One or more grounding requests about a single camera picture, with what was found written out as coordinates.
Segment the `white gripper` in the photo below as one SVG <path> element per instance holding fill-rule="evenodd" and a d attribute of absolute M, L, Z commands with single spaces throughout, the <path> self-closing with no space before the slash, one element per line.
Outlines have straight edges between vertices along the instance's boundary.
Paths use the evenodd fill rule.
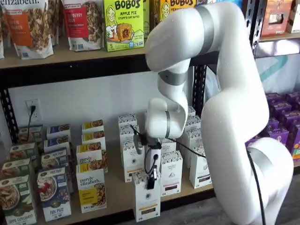
<path fill-rule="evenodd" d="M 147 189 L 153 189 L 157 180 L 157 172 L 160 170 L 161 149 L 144 146 L 144 152 L 144 170 L 148 175 Z"/>

